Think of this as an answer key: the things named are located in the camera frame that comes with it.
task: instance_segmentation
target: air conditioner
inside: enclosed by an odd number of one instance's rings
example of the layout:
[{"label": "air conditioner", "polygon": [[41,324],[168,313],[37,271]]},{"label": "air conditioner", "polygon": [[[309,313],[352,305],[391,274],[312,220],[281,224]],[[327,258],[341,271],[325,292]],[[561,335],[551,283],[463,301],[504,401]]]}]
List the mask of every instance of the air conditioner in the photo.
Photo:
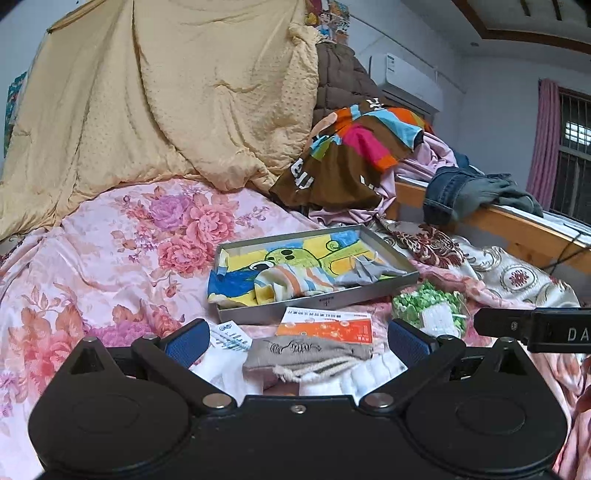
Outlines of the air conditioner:
[{"label": "air conditioner", "polygon": [[399,98],[429,115],[443,110],[443,92],[435,81],[391,53],[372,55],[372,80],[386,96]]}]

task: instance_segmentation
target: curtain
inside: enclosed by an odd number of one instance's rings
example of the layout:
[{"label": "curtain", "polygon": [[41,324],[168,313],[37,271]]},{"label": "curtain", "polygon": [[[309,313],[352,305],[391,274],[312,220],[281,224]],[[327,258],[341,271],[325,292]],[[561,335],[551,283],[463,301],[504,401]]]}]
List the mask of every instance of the curtain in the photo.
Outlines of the curtain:
[{"label": "curtain", "polygon": [[540,82],[534,156],[526,188],[544,210],[548,210],[552,202],[559,146],[560,94],[558,84],[550,79],[544,79]]}]

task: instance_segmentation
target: wall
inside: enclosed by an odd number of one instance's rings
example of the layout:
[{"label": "wall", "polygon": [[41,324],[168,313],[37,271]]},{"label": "wall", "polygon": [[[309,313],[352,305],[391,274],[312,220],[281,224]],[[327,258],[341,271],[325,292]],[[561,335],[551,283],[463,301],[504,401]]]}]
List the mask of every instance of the wall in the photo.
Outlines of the wall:
[{"label": "wall", "polygon": [[[82,3],[84,0],[24,0],[0,21],[0,111],[3,120],[8,87],[31,66],[46,29]],[[3,165],[2,152],[0,172]]]},{"label": "wall", "polygon": [[525,187],[534,151],[538,81],[591,95],[591,75],[516,59],[467,57],[458,150],[488,173],[511,173]]},{"label": "wall", "polygon": [[[371,55],[392,53],[433,79],[435,73],[428,64],[436,66],[455,84],[462,86],[461,56],[400,0],[345,0],[344,3],[353,16],[362,20],[351,19],[349,46],[366,69]],[[396,39],[428,64],[388,37]],[[437,135],[453,147],[458,138],[463,95],[441,75],[438,83],[444,94],[444,109],[436,115],[434,127]]]}]

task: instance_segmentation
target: gray box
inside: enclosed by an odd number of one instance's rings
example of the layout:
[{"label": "gray box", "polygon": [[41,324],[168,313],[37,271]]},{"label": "gray box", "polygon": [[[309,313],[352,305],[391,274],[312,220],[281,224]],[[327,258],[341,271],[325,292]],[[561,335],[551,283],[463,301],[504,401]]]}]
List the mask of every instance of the gray box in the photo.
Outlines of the gray box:
[{"label": "gray box", "polygon": [[266,305],[237,307],[232,309],[221,309],[219,306],[216,306],[220,320],[222,322],[233,320],[238,325],[276,325],[281,321],[287,307],[337,310],[356,303],[396,295],[402,288],[414,285],[418,281],[418,271],[411,265],[408,259],[393,249],[382,240],[379,235],[372,232],[365,225],[325,228],[308,232],[289,233],[287,235],[275,235],[253,240],[220,244],[217,246],[213,271],[217,272],[218,270],[219,255],[222,250],[225,250],[229,255],[232,255],[233,250],[236,251],[239,249],[240,254],[245,254],[248,251],[260,250],[266,245],[275,242],[301,240],[314,236],[330,235],[331,233],[347,231],[359,231],[359,239],[368,247],[375,250],[382,260],[389,263],[392,267],[397,267],[409,273],[399,277],[379,280],[371,285],[347,288],[345,290],[323,293],[312,297],[278,301]]}]

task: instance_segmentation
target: screw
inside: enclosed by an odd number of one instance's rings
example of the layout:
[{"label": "screw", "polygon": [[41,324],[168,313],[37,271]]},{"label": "screw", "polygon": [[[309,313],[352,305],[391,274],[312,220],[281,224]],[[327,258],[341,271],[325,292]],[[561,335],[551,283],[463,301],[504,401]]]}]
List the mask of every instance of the screw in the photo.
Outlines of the screw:
[{"label": "screw", "polygon": [[365,397],[365,403],[372,408],[387,408],[394,403],[394,398],[387,393],[370,393]]},{"label": "screw", "polygon": [[203,397],[203,405],[217,410],[229,407],[232,403],[232,397],[225,393],[210,393]]},{"label": "screw", "polygon": [[303,406],[303,405],[292,405],[292,406],[290,407],[290,410],[291,410],[293,413],[296,413],[296,414],[298,414],[298,415],[301,415],[302,413],[304,413],[304,412],[306,411],[306,407],[305,407],[305,406]]}]

